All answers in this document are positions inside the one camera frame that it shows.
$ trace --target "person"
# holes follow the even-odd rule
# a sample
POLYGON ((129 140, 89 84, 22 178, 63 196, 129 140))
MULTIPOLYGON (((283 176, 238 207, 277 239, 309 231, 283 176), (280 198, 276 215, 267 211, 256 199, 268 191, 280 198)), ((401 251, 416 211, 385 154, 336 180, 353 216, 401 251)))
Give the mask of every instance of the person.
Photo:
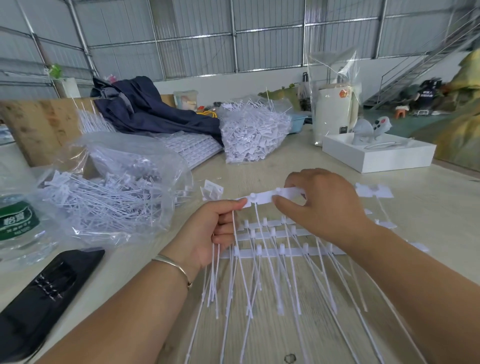
MULTIPOLYGON (((305 205, 274 197, 281 213, 345 251, 378 284, 434 363, 480 363, 480 287, 364 214, 353 186, 326 170, 291 173, 305 205)), ((57 342, 40 364, 154 363, 187 297, 187 281, 212 262, 212 242, 234 241, 232 211, 246 200, 207 202, 152 260, 57 342)))

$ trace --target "table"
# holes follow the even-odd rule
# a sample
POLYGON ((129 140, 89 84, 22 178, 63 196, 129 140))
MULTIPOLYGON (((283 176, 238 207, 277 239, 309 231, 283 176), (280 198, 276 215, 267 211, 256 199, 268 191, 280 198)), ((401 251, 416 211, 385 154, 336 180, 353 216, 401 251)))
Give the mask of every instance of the table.
MULTIPOLYGON (((225 155, 219 154, 193 171, 200 184, 209 179, 225 187, 225 198, 237 198, 251 192, 262 192, 282 186, 291 171, 303 168, 325 168, 339 173, 351 183, 382 183, 388 185, 395 198, 382 201, 390 219, 399 226, 396 232, 409 241, 417 241, 429 247, 432 256, 469 279, 480 282, 478 254, 480 245, 480 183, 473 178, 432 165, 428 168, 397 170, 361 175, 350 167, 323 153, 311 145, 311 127, 305 126, 300 134, 289 135, 281 147, 263 161, 240 164, 225 164, 225 155)), ((186 218, 201 204, 200 193, 188 205, 176 210, 171 230, 156 242, 144 242, 136 246, 108 251, 98 269, 93 273, 73 304, 54 327, 46 344, 39 352, 43 354, 81 320, 99 307, 113 293, 130 280, 168 241, 175 235, 186 218)), ((373 216, 382 219, 382 212, 374 199, 363 199, 373 216)), ((259 206, 261 218, 279 218, 273 205, 259 206)), ((254 219, 254 210, 240 212, 240 219, 254 219)), ((3 274, 0 277, 0 309, 3 309, 21 289, 50 261, 45 261, 20 272, 3 274)), ((302 257, 294 258, 297 271, 302 315, 300 327, 306 338, 308 355, 313 363, 352 363, 353 360, 342 340, 325 303, 320 298, 312 273, 302 257)), ((275 290, 267 265, 262 269, 263 290, 258 293, 256 309, 245 349, 244 363, 283 363, 287 354, 294 353, 297 363, 303 363, 301 348, 295 329, 288 291, 283 290, 285 316, 278 316, 275 290)), ((252 264, 244 264, 251 274, 252 264)), ((228 261, 220 262, 219 308, 220 317, 215 319, 215 309, 204 307, 199 329, 192 348, 190 363, 218 362, 222 344, 226 287, 228 286, 228 261)), ((365 274, 357 270, 360 285, 366 296, 368 313, 365 319, 386 363, 421 363, 400 330, 392 313, 380 294, 365 274)), ((345 289, 333 271, 332 290, 339 306, 338 319, 346 331, 354 350, 362 363, 375 363, 371 345, 361 327, 345 289)), ((194 283, 185 306, 168 337, 159 363, 183 363, 191 339, 193 325, 200 304, 201 273, 194 283)), ((240 357, 247 316, 246 297, 241 276, 237 272, 234 300, 228 326, 225 363, 236 363, 240 357)))

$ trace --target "bangle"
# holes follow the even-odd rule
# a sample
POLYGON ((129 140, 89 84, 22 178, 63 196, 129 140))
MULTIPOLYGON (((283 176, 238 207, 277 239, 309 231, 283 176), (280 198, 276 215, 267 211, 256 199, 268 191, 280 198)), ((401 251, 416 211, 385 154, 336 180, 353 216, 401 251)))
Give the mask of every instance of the bangle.
POLYGON ((157 255, 155 258, 152 258, 152 260, 156 260, 157 262, 163 262, 170 264, 171 266, 177 267, 180 269, 180 271, 185 275, 185 278, 187 279, 187 289, 189 290, 190 287, 192 286, 192 282, 189 281, 187 273, 183 270, 182 267, 180 267, 177 263, 175 263, 173 260, 171 260, 169 257, 164 256, 162 254, 157 255))

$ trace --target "hand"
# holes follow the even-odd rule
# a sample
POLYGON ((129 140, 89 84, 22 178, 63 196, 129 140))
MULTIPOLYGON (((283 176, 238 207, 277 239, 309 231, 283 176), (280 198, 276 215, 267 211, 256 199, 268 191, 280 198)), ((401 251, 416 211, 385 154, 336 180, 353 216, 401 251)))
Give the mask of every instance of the hand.
POLYGON ((293 172, 288 175, 285 187, 293 186, 305 190, 305 205, 274 196, 278 210, 341 249, 376 226, 365 215, 353 186, 336 173, 320 168, 293 172))
POLYGON ((232 211, 246 203, 246 198, 207 202, 160 253, 179 264, 193 281, 200 269, 212 262, 212 243, 216 244, 216 256, 218 249, 222 252, 234 242, 232 211))

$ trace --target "smartphone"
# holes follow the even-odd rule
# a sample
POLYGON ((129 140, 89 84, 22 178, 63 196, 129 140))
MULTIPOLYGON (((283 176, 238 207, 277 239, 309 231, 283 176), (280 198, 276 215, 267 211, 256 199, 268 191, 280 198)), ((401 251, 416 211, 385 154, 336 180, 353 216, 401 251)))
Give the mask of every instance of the smartphone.
POLYGON ((105 250, 58 254, 0 313, 0 363, 23 360, 47 335, 100 263, 105 250))

